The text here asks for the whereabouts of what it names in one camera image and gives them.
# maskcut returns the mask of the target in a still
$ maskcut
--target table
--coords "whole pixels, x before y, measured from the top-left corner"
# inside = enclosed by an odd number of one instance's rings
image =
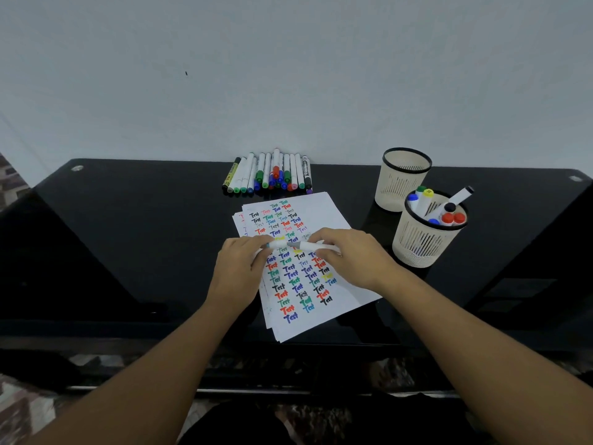
[[[74,159],[10,206],[0,215],[0,347],[55,347],[60,337],[70,346],[92,339],[87,348],[113,353],[166,336],[203,303],[217,252],[237,235],[231,215],[245,203],[292,195],[228,195],[221,184],[229,167]],[[399,214],[374,203],[379,171],[313,164],[312,177],[314,190],[328,192],[353,228],[390,249]],[[434,167],[425,183],[448,193],[471,185],[476,193],[465,202],[470,224],[431,268],[415,270],[421,277],[532,348],[591,347],[581,271],[591,239],[570,239],[593,200],[589,177],[566,169]],[[576,290],[571,297],[567,284]],[[280,346],[265,329],[259,298],[226,345],[263,353],[291,345],[340,353],[422,346],[385,300]]]

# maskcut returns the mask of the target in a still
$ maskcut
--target forearm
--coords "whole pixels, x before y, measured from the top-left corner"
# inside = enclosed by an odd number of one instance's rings
[[[237,313],[207,303],[137,362],[72,406],[29,445],[173,444]]]
[[[504,444],[593,443],[593,390],[414,275],[381,293]]]

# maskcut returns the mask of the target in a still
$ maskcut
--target empty pen holder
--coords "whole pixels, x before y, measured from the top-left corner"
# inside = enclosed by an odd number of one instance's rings
[[[391,212],[401,212],[406,196],[422,184],[431,167],[431,159],[418,150],[390,148],[385,151],[376,185],[376,203]]]
[[[422,215],[431,213],[448,200],[448,194],[435,190],[433,201]],[[468,223],[467,209],[465,209],[463,204],[457,205],[457,212],[465,215],[465,223],[450,227],[435,225],[417,213],[412,212],[408,203],[404,203],[402,217],[397,225],[396,235],[393,237],[393,243],[391,245],[397,259],[404,262],[404,264],[416,268],[433,265]]]

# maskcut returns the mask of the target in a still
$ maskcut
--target white sheet of paper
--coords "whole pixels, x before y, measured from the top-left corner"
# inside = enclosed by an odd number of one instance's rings
[[[245,228],[245,219],[243,218],[242,212],[236,212],[233,215],[233,222],[235,223],[235,228],[237,228],[237,232],[239,233],[240,237],[247,235],[247,229]],[[262,278],[262,281],[260,282],[259,292],[260,292],[260,300],[262,301],[263,319],[266,322],[266,328],[270,329],[271,328],[271,322],[270,322],[271,307],[270,307],[269,297],[268,297],[267,291],[266,291],[266,286],[263,284],[263,278]]]
[[[327,192],[243,206],[249,236],[307,240],[321,229],[350,228]],[[281,248],[270,255],[263,281],[271,307],[271,327],[284,342],[380,296],[349,284],[315,255]]]

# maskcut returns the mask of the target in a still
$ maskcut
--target mesh cup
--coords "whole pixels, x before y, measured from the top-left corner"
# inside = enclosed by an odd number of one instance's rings
[[[449,198],[450,195],[435,190],[433,200],[424,215],[439,208]],[[465,215],[464,224],[451,227],[434,225],[412,212],[410,206],[406,203],[391,245],[397,259],[416,268],[433,265],[455,239],[455,236],[459,234],[459,231],[465,228],[468,223],[467,209],[463,204],[457,205],[456,212],[462,212]]]
[[[431,159],[411,148],[390,148],[383,153],[375,201],[385,210],[401,212],[411,190],[422,184],[432,167]]]

